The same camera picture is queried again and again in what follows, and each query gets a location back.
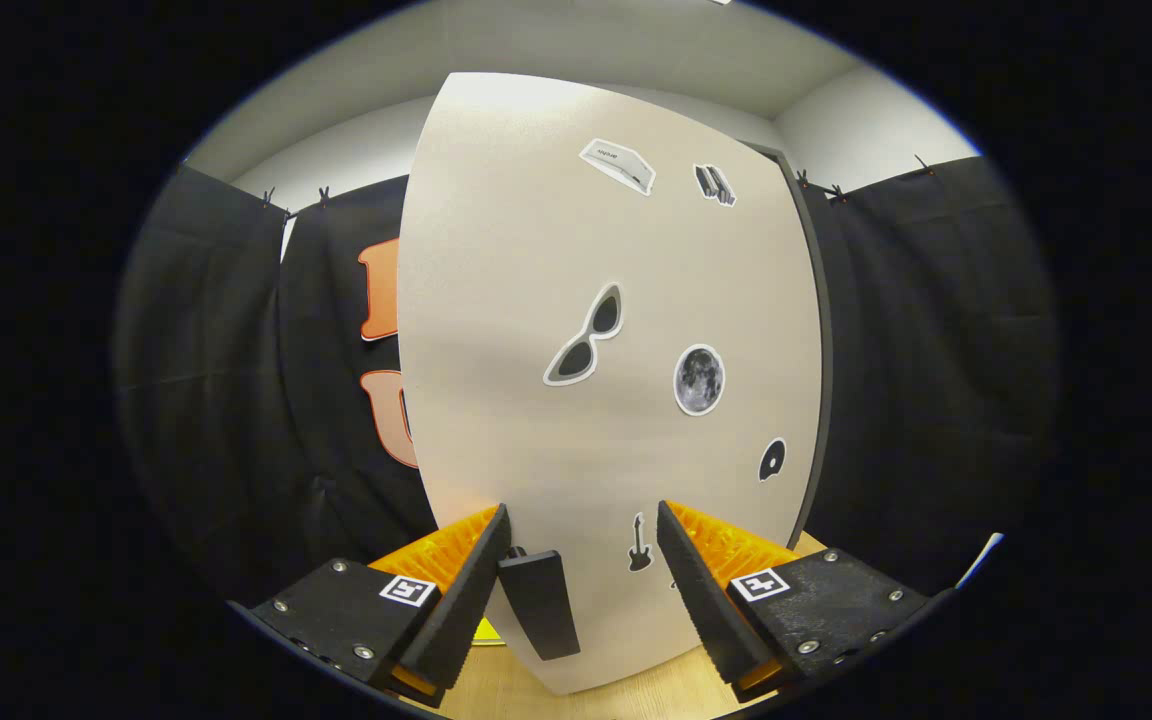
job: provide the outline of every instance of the black foam block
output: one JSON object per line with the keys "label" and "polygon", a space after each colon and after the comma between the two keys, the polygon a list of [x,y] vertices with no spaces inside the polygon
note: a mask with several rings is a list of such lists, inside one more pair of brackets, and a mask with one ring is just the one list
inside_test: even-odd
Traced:
{"label": "black foam block", "polygon": [[696,634],[700,635],[708,660],[714,662],[725,683],[735,683],[755,667],[772,660],[767,643],[727,600],[700,552],[664,500],[657,506],[657,547],[664,553],[664,561],[679,585],[687,615]]}
{"label": "black foam block", "polygon": [[541,660],[576,655],[579,638],[567,596],[562,556],[550,550],[502,560],[498,568],[500,588],[536,654]]}
{"label": "black foam block", "polygon": [[473,634],[488,607],[497,579],[497,560],[511,541],[509,514],[500,505],[447,596],[431,612],[399,661],[412,674],[438,688],[453,688],[470,655]]}

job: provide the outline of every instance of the sunglasses sticker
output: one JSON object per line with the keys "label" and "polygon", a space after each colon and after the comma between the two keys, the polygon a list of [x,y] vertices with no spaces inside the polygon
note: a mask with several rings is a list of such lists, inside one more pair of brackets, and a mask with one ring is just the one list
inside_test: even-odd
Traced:
{"label": "sunglasses sticker", "polygon": [[725,209],[736,204],[736,194],[732,191],[732,183],[727,182],[722,170],[713,165],[692,165],[691,168],[696,172],[696,184],[700,187],[700,195],[705,200],[717,200]]}
{"label": "sunglasses sticker", "polygon": [[763,452],[763,461],[758,464],[758,482],[765,483],[772,475],[780,473],[785,467],[785,438],[773,439]]}
{"label": "sunglasses sticker", "polygon": [[570,386],[592,376],[598,367],[598,341],[615,338],[624,318],[621,286],[607,283],[594,296],[594,304],[589,306],[584,327],[545,367],[545,384],[552,387]]}
{"label": "sunglasses sticker", "polygon": [[581,150],[579,159],[593,165],[604,176],[614,179],[641,195],[652,196],[655,170],[634,150],[594,138],[585,150]]}

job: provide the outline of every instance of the black backdrop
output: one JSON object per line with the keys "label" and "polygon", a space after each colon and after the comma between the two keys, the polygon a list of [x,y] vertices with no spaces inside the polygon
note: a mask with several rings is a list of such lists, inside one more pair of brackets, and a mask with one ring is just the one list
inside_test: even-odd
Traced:
{"label": "black backdrop", "polygon": [[[115,369],[147,497],[223,597],[255,605],[333,556],[433,532],[357,378],[364,247],[407,177],[285,212],[180,168],[128,265]],[[1037,241],[988,161],[828,199],[803,187],[829,293],[833,410],[806,529],[919,592],[954,584],[1032,500],[1058,396]]]}
{"label": "black backdrop", "polygon": [[128,450],[168,533],[227,600],[268,600],[332,558],[435,529],[416,469],[385,454],[358,378],[358,252],[397,236],[407,177],[285,211],[182,167],[128,260],[114,338]]}
{"label": "black backdrop", "polygon": [[803,190],[833,407],[805,529],[933,594],[1034,500],[1059,401],[1048,274],[987,160]]}

